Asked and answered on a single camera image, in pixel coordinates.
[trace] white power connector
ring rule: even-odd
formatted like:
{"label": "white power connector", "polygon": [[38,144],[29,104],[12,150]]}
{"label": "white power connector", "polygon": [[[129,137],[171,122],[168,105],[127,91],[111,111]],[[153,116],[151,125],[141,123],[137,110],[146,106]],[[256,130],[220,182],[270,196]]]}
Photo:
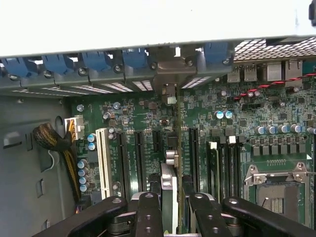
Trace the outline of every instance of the white power connector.
{"label": "white power connector", "polygon": [[84,138],[84,125],[83,125],[83,117],[75,117],[75,118],[66,118],[65,119],[65,130],[67,131],[67,123],[73,120],[75,123],[75,133],[76,140]]}

